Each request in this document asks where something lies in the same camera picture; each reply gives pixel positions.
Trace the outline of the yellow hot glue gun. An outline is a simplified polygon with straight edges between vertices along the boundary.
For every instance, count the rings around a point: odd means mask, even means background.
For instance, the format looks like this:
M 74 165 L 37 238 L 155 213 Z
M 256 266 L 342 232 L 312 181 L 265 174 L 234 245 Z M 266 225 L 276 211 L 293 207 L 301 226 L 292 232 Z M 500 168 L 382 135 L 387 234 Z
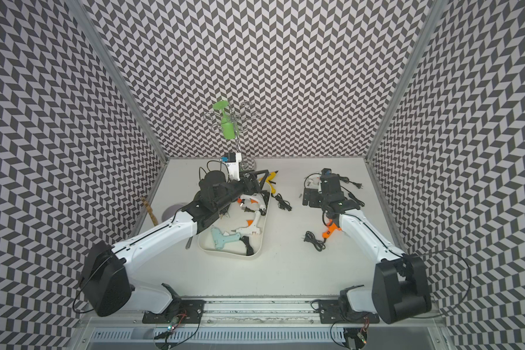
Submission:
M 265 183 L 270 186 L 271 196 L 277 201 L 278 207 L 284 211 L 292 211 L 292 206 L 289 201 L 284 200 L 284 198 L 279 194 L 275 188 L 276 183 L 274 178 L 278 174 L 278 171 L 271 172 L 265 180 Z

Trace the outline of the orange hot glue gun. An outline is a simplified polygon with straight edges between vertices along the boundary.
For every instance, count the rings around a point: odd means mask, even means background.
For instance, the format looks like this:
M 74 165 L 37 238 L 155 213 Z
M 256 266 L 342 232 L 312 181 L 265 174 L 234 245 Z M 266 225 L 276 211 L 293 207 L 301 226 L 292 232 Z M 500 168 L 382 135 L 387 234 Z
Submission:
M 322 252 L 323 250 L 325 250 L 327 240 L 332 236 L 332 234 L 335 231 L 340 230 L 337 224 L 335 224 L 332 220 L 330 220 L 329 223 L 327 223 L 325 226 L 327 230 L 322 234 L 322 238 L 318 239 L 315 236 L 315 234 L 310 231 L 306 231 L 305 236 L 303 238 L 304 242 L 312 244 L 318 252 Z

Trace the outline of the cream plastic storage box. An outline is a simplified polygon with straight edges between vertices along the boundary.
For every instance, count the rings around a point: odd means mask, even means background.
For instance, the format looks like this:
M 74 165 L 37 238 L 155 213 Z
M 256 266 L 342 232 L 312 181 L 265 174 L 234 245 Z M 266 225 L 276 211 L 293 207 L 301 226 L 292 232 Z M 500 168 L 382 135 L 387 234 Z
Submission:
M 269 211 L 269 202 L 271 201 L 271 199 L 270 193 L 266 190 L 264 190 L 261 194 L 255 194 L 254 196 L 260 196 L 265 200 L 267 204 L 267 213 L 265 216 L 261 217 L 258 223 L 258 227 L 262 230 L 262 233 L 259 235 L 245 235 L 249 237 L 250 243 L 255 250 L 255 254 L 253 256 L 246 257 L 238 255 L 228 255 L 226 253 L 214 251 L 214 244 L 210 233 L 212 227 L 217 227 L 221 231 L 234 234 L 232 230 L 248 226 L 248 221 L 254 220 L 255 218 L 255 213 L 245 212 L 241 210 L 240 206 L 237 203 L 237 200 L 229 206 L 229 209 L 225 214 L 222 214 L 220 216 L 220 219 L 218 219 L 214 224 L 210 226 L 210 228 L 208 228 L 200 234 L 197 240 L 198 248 L 209 255 L 214 255 L 222 258 L 234 258 L 241 260 L 253 260 L 255 258 L 258 258 L 261 254 L 263 247 L 263 239 L 265 235 L 265 222 L 267 219 L 267 214 Z

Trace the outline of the light blue hot glue gun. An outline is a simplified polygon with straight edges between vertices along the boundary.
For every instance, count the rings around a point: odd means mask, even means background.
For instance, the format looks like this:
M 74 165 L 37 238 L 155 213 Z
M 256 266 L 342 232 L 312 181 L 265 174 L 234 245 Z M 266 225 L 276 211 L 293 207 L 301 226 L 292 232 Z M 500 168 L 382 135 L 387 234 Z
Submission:
M 251 257 L 255 254 L 248 236 L 240 233 L 227 233 L 221 231 L 218 227 L 212 227 L 210 233 L 215 252 L 246 257 Z

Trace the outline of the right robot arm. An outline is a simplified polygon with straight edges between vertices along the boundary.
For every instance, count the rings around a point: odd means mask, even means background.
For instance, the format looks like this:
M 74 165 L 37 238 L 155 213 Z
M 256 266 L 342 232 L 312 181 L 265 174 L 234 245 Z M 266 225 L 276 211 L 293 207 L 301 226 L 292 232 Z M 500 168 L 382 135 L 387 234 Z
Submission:
M 344 193 L 341 176 L 331 169 L 310 174 L 304 180 L 303 205 L 321 208 L 326 231 L 307 240 L 321 251 L 336 231 L 358 243 L 374 263 L 369 287 L 357 285 L 340 291 L 338 306 L 346 319 L 372 314 L 387 324 L 419 316 L 432 310 L 426 266 L 418 255 L 409 255 L 382 235 L 365 216 L 364 204 Z

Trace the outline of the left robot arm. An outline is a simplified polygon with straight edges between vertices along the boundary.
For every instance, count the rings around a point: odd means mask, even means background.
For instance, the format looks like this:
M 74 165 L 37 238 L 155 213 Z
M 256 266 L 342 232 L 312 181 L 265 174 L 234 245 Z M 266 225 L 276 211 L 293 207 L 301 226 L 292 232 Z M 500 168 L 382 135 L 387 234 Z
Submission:
M 200 180 L 195 198 L 171 219 L 114 245 L 105 241 L 93 245 L 79 282 L 92 310 L 100 317 L 121 310 L 165 312 L 176 299 L 175 291 L 164 282 L 142 281 L 141 267 L 173 245 L 205 231 L 240 197 L 260 193 L 268 175 L 262 170 L 227 179 L 223 172 L 210 172 Z

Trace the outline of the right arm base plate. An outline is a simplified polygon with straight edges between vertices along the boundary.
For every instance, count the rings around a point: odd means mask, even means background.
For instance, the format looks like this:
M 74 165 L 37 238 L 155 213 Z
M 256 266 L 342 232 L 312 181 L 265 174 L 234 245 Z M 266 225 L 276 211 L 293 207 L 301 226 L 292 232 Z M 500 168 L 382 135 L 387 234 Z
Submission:
M 379 324 L 381 321 L 377 314 L 354 311 L 347 301 L 338 299 L 316 299 L 310 302 L 310 306 L 319 314 L 322 324 L 332 325 L 334 322 L 363 323 L 365 321 L 369 321 L 370 324 Z

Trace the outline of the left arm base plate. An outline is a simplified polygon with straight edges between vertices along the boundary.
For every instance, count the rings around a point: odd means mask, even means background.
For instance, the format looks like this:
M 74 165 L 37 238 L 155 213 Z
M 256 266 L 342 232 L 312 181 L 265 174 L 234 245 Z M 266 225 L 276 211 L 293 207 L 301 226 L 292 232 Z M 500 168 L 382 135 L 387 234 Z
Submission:
M 161 314 L 146 311 L 142 323 L 156 325 L 199 324 L 204 315 L 205 305 L 205 300 L 201 299 L 173 300 Z

